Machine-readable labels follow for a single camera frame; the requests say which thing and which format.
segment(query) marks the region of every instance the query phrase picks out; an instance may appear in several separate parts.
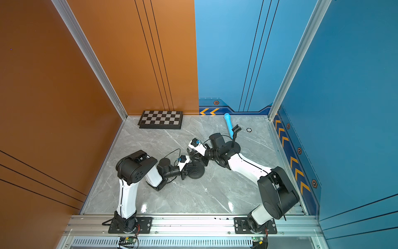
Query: marble floor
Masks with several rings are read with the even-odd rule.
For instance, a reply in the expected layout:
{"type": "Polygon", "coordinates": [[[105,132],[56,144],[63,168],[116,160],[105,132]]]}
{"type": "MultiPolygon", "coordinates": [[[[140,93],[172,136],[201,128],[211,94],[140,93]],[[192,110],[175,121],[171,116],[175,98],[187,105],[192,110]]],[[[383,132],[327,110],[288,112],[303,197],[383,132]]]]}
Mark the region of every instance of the marble floor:
{"type": "MultiPolygon", "coordinates": [[[[202,141],[220,132],[229,135],[223,116],[184,116],[182,127],[176,129],[139,129],[138,116],[129,116],[102,170],[96,186],[87,200],[85,214],[113,213],[119,197],[119,179],[115,170],[118,160],[142,149],[160,160],[169,152],[180,148],[186,152],[188,143],[197,138],[202,141]]],[[[267,167],[279,166],[279,161],[266,128],[264,116],[232,116],[233,125],[242,131],[236,141],[241,153],[267,167]]],[[[168,156],[174,162],[178,151],[168,156]]],[[[210,161],[200,179],[176,178],[157,192],[144,180],[139,183],[136,208],[138,214],[158,213],[218,213],[248,214],[261,203],[258,186],[239,173],[229,171],[210,161]]],[[[300,206],[289,214],[300,214],[300,206]]]]}

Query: blue foam tube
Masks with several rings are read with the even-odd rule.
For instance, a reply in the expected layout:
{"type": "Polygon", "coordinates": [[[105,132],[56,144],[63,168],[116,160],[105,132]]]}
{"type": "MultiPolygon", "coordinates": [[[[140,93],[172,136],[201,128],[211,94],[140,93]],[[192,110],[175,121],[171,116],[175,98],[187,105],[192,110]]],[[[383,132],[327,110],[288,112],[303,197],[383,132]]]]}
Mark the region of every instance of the blue foam tube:
{"type": "Polygon", "coordinates": [[[224,114],[224,119],[226,121],[226,125],[228,126],[229,135],[232,137],[234,132],[232,131],[231,115],[229,115],[229,113],[224,114]]]}

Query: chessboard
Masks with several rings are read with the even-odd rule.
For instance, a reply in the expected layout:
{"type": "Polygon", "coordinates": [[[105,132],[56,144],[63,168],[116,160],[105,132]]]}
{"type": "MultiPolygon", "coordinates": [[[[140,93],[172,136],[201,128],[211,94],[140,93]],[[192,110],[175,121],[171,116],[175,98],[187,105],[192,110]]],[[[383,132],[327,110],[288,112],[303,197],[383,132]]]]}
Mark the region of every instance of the chessboard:
{"type": "Polygon", "coordinates": [[[146,129],[181,129],[182,112],[143,111],[138,125],[146,129]]]}

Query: blue wall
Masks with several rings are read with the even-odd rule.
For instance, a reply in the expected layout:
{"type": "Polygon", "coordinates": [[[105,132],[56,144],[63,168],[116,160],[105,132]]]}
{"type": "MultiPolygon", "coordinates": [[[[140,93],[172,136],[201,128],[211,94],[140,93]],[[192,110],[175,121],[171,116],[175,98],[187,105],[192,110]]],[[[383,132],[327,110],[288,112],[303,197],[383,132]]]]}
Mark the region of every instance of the blue wall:
{"type": "Polygon", "coordinates": [[[195,1],[199,98],[222,99],[235,112],[258,112],[270,105],[315,4],[316,0],[195,1]]]}
{"type": "Polygon", "coordinates": [[[333,249],[398,234],[397,13],[393,0],[332,1],[283,101],[333,249]]]}

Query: yellow chevron arrow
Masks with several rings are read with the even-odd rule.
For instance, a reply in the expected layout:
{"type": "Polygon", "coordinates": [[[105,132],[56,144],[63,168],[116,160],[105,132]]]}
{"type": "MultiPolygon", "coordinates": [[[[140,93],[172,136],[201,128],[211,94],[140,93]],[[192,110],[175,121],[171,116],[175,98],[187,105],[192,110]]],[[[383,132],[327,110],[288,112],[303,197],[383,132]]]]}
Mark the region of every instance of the yellow chevron arrow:
{"type": "Polygon", "coordinates": [[[291,168],[291,169],[293,168],[293,162],[299,163],[299,162],[297,161],[297,159],[295,159],[295,158],[293,158],[293,157],[290,157],[290,168],[291,168]]]}
{"type": "Polygon", "coordinates": [[[212,112],[210,112],[212,115],[215,115],[214,113],[218,110],[219,108],[214,109],[212,112]]]}
{"type": "Polygon", "coordinates": [[[208,110],[208,108],[204,109],[203,111],[200,112],[200,114],[206,115],[206,114],[205,114],[205,111],[207,111],[207,110],[208,110]]]}
{"type": "Polygon", "coordinates": [[[285,129],[279,128],[279,138],[281,138],[281,131],[285,131],[285,129]]]}
{"type": "Polygon", "coordinates": [[[278,129],[278,128],[277,128],[278,123],[281,123],[281,121],[280,121],[280,120],[275,120],[275,129],[278,129]]]}
{"type": "Polygon", "coordinates": [[[285,147],[285,145],[284,145],[285,140],[286,140],[286,141],[289,141],[289,138],[287,138],[287,137],[282,137],[282,147],[285,147]]]}
{"type": "Polygon", "coordinates": [[[299,173],[300,175],[304,176],[304,174],[296,168],[296,181],[297,181],[297,173],[299,173]]]}
{"type": "Polygon", "coordinates": [[[308,191],[311,192],[310,188],[309,188],[307,185],[305,185],[303,182],[301,182],[301,185],[300,185],[301,194],[302,194],[302,188],[303,188],[303,187],[305,187],[308,191]]]}

